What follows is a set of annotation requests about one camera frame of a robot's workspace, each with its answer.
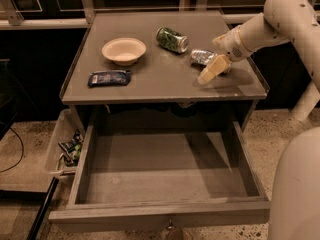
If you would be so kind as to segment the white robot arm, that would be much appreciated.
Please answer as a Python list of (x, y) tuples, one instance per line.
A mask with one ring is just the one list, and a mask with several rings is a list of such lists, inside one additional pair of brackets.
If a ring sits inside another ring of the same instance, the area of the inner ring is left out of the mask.
[(212, 40), (216, 56), (198, 76), (212, 79), (261, 48), (290, 42), (303, 62), (311, 82), (292, 110), (305, 120), (320, 101), (320, 25), (308, 0), (266, 0), (263, 12)]

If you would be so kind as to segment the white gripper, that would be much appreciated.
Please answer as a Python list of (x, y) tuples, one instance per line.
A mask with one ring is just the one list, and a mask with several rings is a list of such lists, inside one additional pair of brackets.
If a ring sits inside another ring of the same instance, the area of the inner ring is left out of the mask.
[(212, 79), (230, 69), (231, 61), (238, 62), (251, 56), (253, 53), (243, 41), (241, 26), (237, 26), (226, 34), (212, 40), (212, 43), (221, 49), (225, 55), (216, 55), (201, 71), (197, 81), (201, 85), (208, 84)]

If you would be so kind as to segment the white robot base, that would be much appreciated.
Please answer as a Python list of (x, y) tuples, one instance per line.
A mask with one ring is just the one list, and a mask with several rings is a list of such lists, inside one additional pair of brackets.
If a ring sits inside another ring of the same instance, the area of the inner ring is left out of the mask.
[(320, 128), (284, 149), (274, 177), (268, 240), (320, 240)]

